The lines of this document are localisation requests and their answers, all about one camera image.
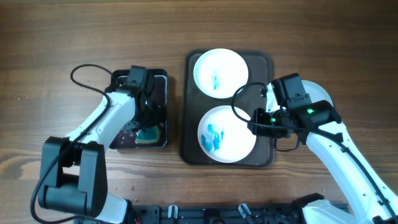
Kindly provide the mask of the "small black water tray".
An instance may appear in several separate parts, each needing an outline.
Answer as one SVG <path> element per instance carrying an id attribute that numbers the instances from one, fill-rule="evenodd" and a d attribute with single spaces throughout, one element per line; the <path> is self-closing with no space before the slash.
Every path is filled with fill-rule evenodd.
<path id="1" fill-rule="evenodd" d="M 113 72 L 113 77 L 111 78 L 112 84 L 119 84 L 118 90 L 121 90 L 127 79 L 129 70 L 116 70 Z M 154 102 L 159 108 L 161 119 L 160 123 L 156 124 L 161 130 L 160 139 L 158 142 L 152 144 L 138 144 L 135 143 L 137 132 L 144 128 L 135 127 L 135 115 L 132 120 L 128 121 L 123 128 L 118 132 L 116 137 L 110 144 L 111 149 L 146 149 L 146 148 L 158 148 L 167 145 L 168 140 L 168 121 L 167 121 L 167 103 L 168 103 L 168 75 L 163 69 L 148 69 L 154 78 L 154 89 L 150 95 L 146 95 L 147 103 Z"/>

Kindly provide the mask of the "green yellow sponge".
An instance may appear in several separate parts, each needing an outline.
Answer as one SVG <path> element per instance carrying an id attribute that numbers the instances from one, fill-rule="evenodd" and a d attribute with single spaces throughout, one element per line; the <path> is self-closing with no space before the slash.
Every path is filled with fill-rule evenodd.
<path id="1" fill-rule="evenodd" d="M 137 132 L 135 143 L 138 144 L 152 144 L 158 142 L 160 139 L 161 130 L 158 126 L 141 129 Z"/>

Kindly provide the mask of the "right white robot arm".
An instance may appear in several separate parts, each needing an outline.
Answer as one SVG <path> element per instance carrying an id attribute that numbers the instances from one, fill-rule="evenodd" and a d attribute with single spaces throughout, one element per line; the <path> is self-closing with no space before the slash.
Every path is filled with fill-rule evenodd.
<path id="1" fill-rule="evenodd" d="M 341 116 L 326 100 L 266 112 L 254 111 L 248 128 L 255 135 L 287 138 L 296 133 L 326 166 L 353 214 L 343 213 L 323 196 L 296 201 L 304 223 L 397 223 L 397 195 L 386 186 L 351 139 Z"/>

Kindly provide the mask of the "large dark serving tray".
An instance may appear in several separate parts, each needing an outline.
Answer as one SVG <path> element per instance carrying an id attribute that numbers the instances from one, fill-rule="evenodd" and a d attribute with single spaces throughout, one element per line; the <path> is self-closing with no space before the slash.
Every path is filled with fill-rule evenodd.
<path id="1" fill-rule="evenodd" d="M 200 120 L 209 110 L 217 106 L 231 107 L 231 99 L 216 99 L 207 96 L 196 85 L 193 77 L 194 65 L 206 49 L 192 50 L 185 60 L 183 88 L 182 128 L 179 154 L 183 161 L 198 166 L 228 166 L 236 168 L 263 169 L 274 160 L 273 140 L 258 137 L 253 150 L 238 162 L 222 163 L 205 154 L 197 134 Z M 274 65 L 269 54 L 260 50 L 237 50 L 248 66 L 248 82 L 270 83 L 274 79 Z"/>

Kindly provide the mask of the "white plate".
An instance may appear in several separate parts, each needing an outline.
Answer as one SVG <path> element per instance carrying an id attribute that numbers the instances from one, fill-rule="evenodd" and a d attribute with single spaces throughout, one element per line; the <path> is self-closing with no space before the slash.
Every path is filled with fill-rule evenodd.
<path id="1" fill-rule="evenodd" d="M 310 95 L 312 103 L 296 109 L 287 109 L 277 104 L 271 83 L 267 93 L 267 112 L 280 112 L 282 118 L 290 120 L 288 126 L 300 128 L 317 128 L 332 121 L 340 121 L 329 94 L 320 85 L 302 80 L 305 91 Z"/>
<path id="2" fill-rule="evenodd" d="M 221 163 L 238 162 L 254 149 L 256 136 L 239 117 L 249 115 L 230 105 L 217 106 L 205 113 L 197 128 L 197 139 L 202 151 L 211 159 Z"/>
<path id="3" fill-rule="evenodd" d="M 212 49 L 195 62 L 193 78 L 207 96 L 231 98 L 249 79 L 249 69 L 238 53 L 229 49 Z"/>

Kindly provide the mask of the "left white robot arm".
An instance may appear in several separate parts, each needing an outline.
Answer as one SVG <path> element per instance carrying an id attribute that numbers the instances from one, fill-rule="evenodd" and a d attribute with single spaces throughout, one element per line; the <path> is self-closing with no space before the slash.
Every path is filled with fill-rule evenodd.
<path id="1" fill-rule="evenodd" d="M 166 110 L 146 99 L 143 91 L 107 91 L 101 104 L 79 128 L 43 144 L 40 179 L 30 200 L 35 207 L 68 213 L 67 221 L 124 223 L 130 202 L 108 191 L 105 152 L 120 131 L 142 133 L 165 123 Z"/>

